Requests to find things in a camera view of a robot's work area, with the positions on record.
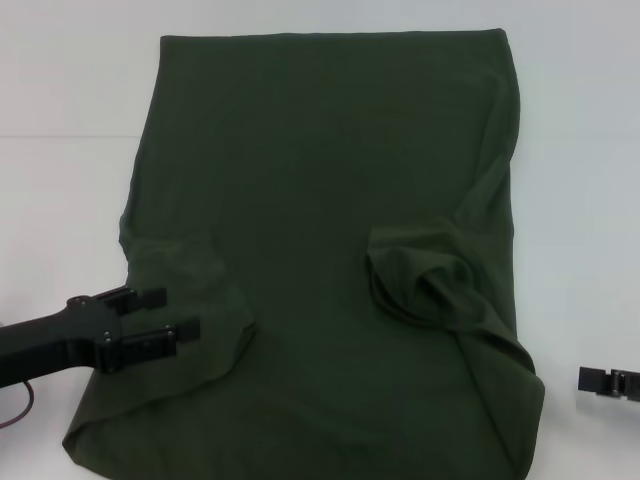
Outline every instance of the cable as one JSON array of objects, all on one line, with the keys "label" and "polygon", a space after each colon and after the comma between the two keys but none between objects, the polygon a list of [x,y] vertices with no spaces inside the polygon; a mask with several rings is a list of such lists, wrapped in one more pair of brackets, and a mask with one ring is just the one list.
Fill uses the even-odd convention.
[{"label": "cable", "polygon": [[4,423],[0,423],[0,430],[2,430],[3,428],[7,428],[10,427],[13,424],[18,423],[20,420],[22,420],[24,417],[27,416],[27,414],[31,411],[31,408],[33,407],[33,401],[35,400],[35,393],[33,393],[33,387],[31,386],[31,384],[29,382],[24,382],[24,386],[27,387],[27,390],[29,391],[29,403],[27,404],[27,408],[25,408],[22,413],[20,415],[18,415],[16,418],[14,418],[13,420],[9,420],[8,422],[4,422]]}]

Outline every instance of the white surface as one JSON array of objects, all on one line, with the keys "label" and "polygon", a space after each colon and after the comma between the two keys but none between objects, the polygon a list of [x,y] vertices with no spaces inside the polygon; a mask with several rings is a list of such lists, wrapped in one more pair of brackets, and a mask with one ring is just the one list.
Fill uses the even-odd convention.
[{"label": "white surface", "polygon": [[[0,317],[123,281],[117,223],[160,35],[502,27],[523,108],[519,331],[547,386],[529,478],[635,480],[640,405],[575,384],[580,365],[640,370],[639,18],[622,0],[2,0]],[[33,412],[0,431],[0,478],[95,478],[60,446],[87,374],[34,382]],[[0,420],[25,398],[0,392]]]}]

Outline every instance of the white background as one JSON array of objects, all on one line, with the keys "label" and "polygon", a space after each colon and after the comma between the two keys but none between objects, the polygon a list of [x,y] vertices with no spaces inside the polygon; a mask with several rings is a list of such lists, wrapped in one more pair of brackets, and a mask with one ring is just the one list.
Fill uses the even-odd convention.
[{"label": "white background", "polygon": [[[578,394],[640,370],[640,4],[632,0],[0,0],[0,321],[123,283],[117,244],[163,34],[507,31],[519,334],[547,387],[533,480],[636,480],[640,404]],[[33,382],[0,478],[97,478],[60,442],[88,378]],[[0,391],[0,421],[26,393]]]}]

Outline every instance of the wrinkled fabric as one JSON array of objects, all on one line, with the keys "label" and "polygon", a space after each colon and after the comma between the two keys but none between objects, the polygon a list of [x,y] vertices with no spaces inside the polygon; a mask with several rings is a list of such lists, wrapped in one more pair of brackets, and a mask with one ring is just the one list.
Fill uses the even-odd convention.
[{"label": "wrinkled fabric", "polygon": [[163,37],[121,220],[127,284],[198,315],[94,374],[65,438],[112,479],[524,479],[502,30]]}]

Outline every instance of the green cloth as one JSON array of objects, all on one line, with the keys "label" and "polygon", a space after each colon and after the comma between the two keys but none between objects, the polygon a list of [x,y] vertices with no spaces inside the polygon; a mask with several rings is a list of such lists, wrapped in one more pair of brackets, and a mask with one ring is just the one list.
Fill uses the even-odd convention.
[{"label": "green cloth", "polygon": [[113,479],[512,480],[544,396],[516,339],[502,30],[163,37],[121,243],[194,314],[94,375],[64,446]]}]

